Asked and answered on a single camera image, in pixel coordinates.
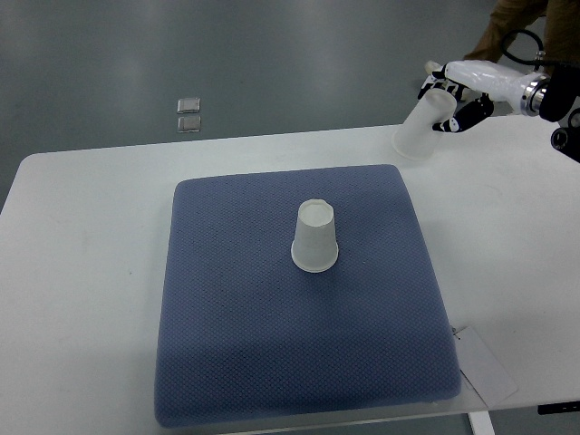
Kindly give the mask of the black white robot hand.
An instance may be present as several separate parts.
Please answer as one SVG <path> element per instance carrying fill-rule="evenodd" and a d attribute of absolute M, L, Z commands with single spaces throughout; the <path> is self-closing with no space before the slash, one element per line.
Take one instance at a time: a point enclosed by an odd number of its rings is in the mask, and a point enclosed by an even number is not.
<path fill-rule="evenodd" d="M 466 104 L 443 121 L 436 121 L 437 132 L 464 132 L 489 118 L 497 102 L 506 103 L 516 115 L 534 117 L 539 109 L 549 77 L 541 72 L 523 74 L 491 61 L 465 60 L 424 65 L 427 78 L 418 97 L 441 89 Z"/>

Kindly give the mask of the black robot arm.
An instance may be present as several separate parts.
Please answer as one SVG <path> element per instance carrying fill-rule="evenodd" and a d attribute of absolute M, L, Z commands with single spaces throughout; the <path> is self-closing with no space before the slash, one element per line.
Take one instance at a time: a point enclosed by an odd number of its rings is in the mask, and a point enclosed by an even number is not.
<path fill-rule="evenodd" d="M 536 42 L 533 60 L 521 59 L 508 50 L 508 40 L 518 34 L 526 34 Z M 525 29 L 508 32 L 500 42 L 500 50 L 509 60 L 533 67 L 538 73 L 524 90 L 519 99 L 519 107 L 526 115 L 537 115 L 545 121 L 561 121 L 567 117 L 565 127 L 558 127 L 551 135 L 553 149 L 579 162 L 579 109 L 573 109 L 579 97 L 579 62 L 547 60 L 544 44 L 540 37 Z"/>

